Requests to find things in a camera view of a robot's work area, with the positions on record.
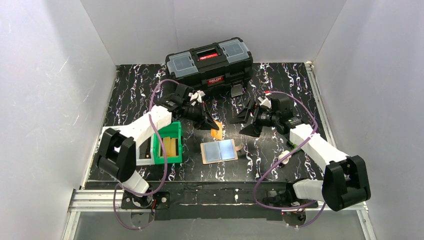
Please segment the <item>yellow and white credit card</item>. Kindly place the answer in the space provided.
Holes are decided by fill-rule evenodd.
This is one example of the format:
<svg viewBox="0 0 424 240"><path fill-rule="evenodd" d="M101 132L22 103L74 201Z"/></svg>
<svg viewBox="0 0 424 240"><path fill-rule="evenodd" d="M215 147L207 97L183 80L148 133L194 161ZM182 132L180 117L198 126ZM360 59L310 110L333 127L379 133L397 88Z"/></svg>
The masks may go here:
<svg viewBox="0 0 424 240"><path fill-rule="evenodd" d="M214 121L218 129L211 129L211 136L217 140L223 140L223 124L217 120Z"/></svg>

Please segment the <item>yellow cards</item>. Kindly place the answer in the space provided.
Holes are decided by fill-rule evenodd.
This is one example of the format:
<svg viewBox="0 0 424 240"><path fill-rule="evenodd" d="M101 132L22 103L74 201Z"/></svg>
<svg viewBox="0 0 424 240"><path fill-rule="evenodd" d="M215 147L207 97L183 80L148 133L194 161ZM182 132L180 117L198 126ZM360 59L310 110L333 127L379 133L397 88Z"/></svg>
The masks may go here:
<svg viewBox="0 0 424 240"><path fill-rule="evenodd" d="M169 136L162 138L166 156L177 157L179 155L179 139L171 138Z"/></svg>

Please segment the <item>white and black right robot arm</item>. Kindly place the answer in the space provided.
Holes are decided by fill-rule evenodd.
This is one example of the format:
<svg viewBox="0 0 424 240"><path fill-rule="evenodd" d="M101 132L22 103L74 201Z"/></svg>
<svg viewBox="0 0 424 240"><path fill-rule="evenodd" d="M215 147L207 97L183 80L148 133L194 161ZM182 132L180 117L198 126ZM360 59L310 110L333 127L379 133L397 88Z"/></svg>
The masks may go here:
<svg viewBox="0 0 424 240"><path fill-rule="evenodd" d="M337 212L352 205L369 200L372 196L365 160L358 156L349 156L327 142L317 132L318 124L307 124L296 117L292 110L292 102L301 101L290 94L271 91L256 99L250 98L245 107L230 120L231 124L244 124L240 134L258 138L263 127L273 127L281 135L287 137L291 151L281 153L277 162L257 181L253 194L257 193L264 178L288 160L293 154L303 151L323 171L323 180L298 179L288 182L285 191L267 196L260 202L254 201L268 209L290 211L296 207L292 203L306 200L301 205L305 208L313 201L320 201Z"/></svg>

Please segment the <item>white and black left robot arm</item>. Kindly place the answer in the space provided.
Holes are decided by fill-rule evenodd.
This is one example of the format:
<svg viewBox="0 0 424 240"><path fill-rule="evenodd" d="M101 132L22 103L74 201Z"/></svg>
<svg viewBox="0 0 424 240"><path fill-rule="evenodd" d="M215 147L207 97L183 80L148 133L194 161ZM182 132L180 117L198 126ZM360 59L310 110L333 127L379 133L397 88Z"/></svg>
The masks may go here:
<svg viewBox="0 0 424 240"><path fill-rule="evenodd" d="M157 193L165 183L150 191L150 185L136 170L139 148L150 137L159 137L159 130L169 126L172 118L184 118L193 122L198 130L219 130L207 106L203 93L178 83L175 92L150 104L146 114L127 125L104 127L94 162L103 172L114 178L125 191L147 197Z"/></svg>

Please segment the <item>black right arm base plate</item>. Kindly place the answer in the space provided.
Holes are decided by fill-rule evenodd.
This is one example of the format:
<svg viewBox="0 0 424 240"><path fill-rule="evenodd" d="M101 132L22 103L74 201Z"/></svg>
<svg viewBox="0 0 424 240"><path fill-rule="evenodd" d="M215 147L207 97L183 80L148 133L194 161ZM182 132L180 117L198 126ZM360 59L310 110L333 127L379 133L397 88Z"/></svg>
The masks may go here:
<svg viewBox="0 0 424 240"><path fill-rule="evenodd" d="M318 202L313 200L307 200L307 199L292 200L282 190L267 191L266 196L262 199L262 203L267 206L278 207L278 208L293 208L293 207L299 207L301 205L311 203L310 205L306 207L302 207L302 208L299 207L297 209L287 210L287 212L294 212L294 213L302 213L307 208L317 208L319 206Z"/></svg>

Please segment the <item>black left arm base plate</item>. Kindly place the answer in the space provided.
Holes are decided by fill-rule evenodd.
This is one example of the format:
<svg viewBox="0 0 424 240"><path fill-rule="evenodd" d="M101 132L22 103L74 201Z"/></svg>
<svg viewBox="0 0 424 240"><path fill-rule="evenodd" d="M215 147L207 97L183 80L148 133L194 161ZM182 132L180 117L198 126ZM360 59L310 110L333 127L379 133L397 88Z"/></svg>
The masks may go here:
<svg viewBox="0 0 424 240"><path fill-rule="evenodd" d="M166 210L170 207L170 192L160 191L150 196L136 196L124 191L120 208L124 210Z"/></svg>

